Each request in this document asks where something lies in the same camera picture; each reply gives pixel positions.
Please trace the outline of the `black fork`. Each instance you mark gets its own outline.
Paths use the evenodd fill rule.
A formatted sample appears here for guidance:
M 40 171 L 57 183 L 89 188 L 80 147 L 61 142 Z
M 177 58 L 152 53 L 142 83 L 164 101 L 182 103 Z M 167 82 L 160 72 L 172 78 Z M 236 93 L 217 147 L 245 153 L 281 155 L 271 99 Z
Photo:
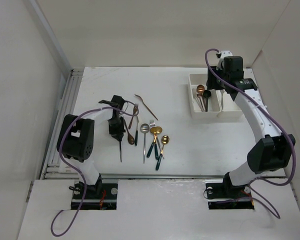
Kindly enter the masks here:
M 119 141 L 119 157 L 120 162 L 122 163 L 122 141 Z

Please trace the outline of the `black round spoon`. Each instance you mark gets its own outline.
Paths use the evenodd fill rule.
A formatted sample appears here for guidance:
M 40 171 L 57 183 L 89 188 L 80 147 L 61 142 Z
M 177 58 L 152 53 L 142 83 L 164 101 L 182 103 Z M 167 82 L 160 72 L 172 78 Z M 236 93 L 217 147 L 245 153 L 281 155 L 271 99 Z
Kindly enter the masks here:
M 208 104 L 209 104 L 209 98 L 211 97 L 211 92 L 209 90 L 204 90 L 203 91 L 203 100 L 204 100 L 204 108 L 205 108 L 205 111 L 207 112 L 208 111 Z

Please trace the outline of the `copper round spoon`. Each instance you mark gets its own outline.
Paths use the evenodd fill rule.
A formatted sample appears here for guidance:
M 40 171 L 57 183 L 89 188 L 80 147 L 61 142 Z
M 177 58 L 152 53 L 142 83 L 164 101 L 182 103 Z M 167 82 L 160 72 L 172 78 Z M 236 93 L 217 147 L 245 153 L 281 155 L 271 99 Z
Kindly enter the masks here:
M 197 87 L 196 87 L 196 92 L 197 92 L 197 97 L 200 101 L 200 104 L 201 104 L 201 107 L 202 107 L 202 110 L 205 111 L 205 105 L 204 105 L 204 100 L 203 100 L 203 93 L 205 91 L 205 87 L 202 85 L 202 84 L 199 84 Z

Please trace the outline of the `small copper ridged spoon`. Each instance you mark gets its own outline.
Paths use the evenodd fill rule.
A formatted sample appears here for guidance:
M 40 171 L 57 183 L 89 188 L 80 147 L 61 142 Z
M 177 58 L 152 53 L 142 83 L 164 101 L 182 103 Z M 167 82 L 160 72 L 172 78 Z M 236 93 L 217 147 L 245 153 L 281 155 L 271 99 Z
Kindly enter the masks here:
M 207 109 L 206 109 L 206 106 L 205 106 L 205 102 L 204 102 L 203 96 L 202 96 L 200 93 L 198 93 L 196 96 L 197 96 L 197 98 L 198 98 L 199 101 L 200 101 L 202 110 L 203 110 L 204 112 L 207 112 Z

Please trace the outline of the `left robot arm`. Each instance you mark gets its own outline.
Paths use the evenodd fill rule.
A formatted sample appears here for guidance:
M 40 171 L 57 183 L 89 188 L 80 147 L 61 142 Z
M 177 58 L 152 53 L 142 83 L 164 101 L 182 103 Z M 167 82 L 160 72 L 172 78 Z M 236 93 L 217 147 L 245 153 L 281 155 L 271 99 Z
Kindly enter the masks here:
M 57 141 L 57 151 L 72 169 L 79 171 L 79 183 L 90 198 L 97 198 L 102 192 L 102 177 L 89 160 L 94 148 L 95 127 L 107 122 L 109 135 L 122 142 L 124 118 L 121 116 L 126 101 L 114 95 L 110 101 L 101 100 L 97 107 L 80 115 L 67 114 L 61 126 Z

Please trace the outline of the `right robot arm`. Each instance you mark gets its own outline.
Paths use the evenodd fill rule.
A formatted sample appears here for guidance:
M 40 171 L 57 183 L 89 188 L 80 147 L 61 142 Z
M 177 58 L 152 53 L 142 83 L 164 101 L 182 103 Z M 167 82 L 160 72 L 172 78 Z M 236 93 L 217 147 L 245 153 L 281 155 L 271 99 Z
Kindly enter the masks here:
M 290 183 L 296 171 L 296 140 L 270 116 L 259 89 L 251 78 L 244 77 L 243 58 L 230 51 L 216 53 L 218 64 L 208 66 L 206 85 L 210 90 L 224 90 L 241 109 L 252 129 L 254 147 L 248 152 L 246 162 L 225 174 L 221 190 L 233 197 L 251 181 L 261 179 L 263 173 L 283 169 L 292 163 Z

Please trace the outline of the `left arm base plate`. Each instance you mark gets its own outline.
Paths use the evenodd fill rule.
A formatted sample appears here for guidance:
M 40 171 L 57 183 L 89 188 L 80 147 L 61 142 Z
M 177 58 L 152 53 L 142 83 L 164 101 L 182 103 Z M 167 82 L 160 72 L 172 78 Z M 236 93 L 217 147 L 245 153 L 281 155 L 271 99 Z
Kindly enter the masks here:
M 77 210 L 84 193 L 84 184 L 77 182 L 68 189 L 72 191 L 70 207 Z M 97 182 L 95 185 L 87 185 L 81 210 L 116 210 L 117 209 L 118 184 Z

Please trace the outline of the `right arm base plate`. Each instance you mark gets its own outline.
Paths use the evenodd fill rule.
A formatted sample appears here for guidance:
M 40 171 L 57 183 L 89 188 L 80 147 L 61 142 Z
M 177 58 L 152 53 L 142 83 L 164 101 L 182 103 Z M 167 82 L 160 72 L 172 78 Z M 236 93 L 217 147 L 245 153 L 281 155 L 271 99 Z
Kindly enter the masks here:
M 255 209 L 251 189 L 247 184 L 228 190 L 220 181 L 206 181 L 204 194 L 209 210 Z

